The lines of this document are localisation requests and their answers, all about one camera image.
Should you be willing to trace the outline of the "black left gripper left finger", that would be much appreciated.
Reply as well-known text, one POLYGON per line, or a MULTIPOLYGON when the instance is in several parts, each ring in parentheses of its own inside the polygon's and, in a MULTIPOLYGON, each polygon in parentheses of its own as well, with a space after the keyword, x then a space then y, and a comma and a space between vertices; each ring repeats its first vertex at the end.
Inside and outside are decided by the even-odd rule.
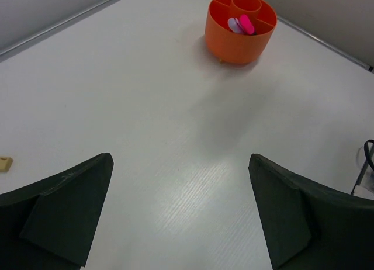
POLYGON ((86 265, 113 171, 101 153, 1 194, 1 269, 86 265))

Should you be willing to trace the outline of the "pink black highlighter pen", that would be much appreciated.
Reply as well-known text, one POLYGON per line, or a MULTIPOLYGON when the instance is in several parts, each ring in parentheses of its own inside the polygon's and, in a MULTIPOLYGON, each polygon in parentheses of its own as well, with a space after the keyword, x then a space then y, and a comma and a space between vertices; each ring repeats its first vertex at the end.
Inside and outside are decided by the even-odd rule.
POLYGON ((256 35, 255 27, 254 27, 252 21, 250 20, 250 18, 247 15, 241 15, 238 18, 238 21, 239 21, 239 24, 240 24, 242 30, 247 35, 250 35, 250 36, 256 35))

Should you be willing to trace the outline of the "purple translucent highlighter pen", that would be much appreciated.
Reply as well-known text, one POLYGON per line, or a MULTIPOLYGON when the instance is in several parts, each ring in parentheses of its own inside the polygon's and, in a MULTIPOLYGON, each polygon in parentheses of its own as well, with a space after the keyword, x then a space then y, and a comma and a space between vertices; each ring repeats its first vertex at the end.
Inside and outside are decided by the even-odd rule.
POLYGON ((227 21, 229 29, 237 34, 245 34, 237 18, 229 18, 227 21))

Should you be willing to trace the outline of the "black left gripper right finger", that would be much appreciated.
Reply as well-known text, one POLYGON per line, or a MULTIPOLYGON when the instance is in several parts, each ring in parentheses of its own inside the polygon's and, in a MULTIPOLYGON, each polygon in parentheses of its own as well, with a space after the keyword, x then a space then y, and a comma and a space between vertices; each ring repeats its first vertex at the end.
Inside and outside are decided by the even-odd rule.
POLYGON ((249 174, 273 269, 373 269, 373 201, 260 154, 249 174))

